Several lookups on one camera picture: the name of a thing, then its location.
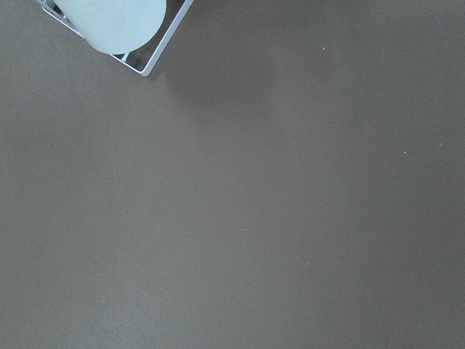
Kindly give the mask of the mint cup in rack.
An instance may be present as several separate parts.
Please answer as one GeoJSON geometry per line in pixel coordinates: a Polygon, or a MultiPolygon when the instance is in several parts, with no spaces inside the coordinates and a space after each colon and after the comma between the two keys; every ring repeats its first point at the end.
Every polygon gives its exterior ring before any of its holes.
{"type": "Polygon", "coordinates": [[[119,55],[151,40],[166,14],[164,0],[64,0],[55,4],[99,52],[119,55]]]}

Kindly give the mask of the metal rack at corner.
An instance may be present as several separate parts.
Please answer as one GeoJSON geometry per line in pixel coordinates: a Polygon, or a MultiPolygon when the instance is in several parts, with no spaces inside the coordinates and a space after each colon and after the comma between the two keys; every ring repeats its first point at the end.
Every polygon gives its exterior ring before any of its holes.
{"type": "MultiPolygon", "coordinates": [[[[40,1],[39,4],[44,12],[85,40],[75,26],[62,13],[55,2],[56,1],[40,1]]],[[[166,14],[163,23],[149,42],[140,48],[127,53],[119,55],[103,54],[114,58],[141,76],[148,76],[174,35],[176,29],[179,27],[184,16],[187,14],[190,6],[193,4],[191,1],[166,2],[166,14]]]]}

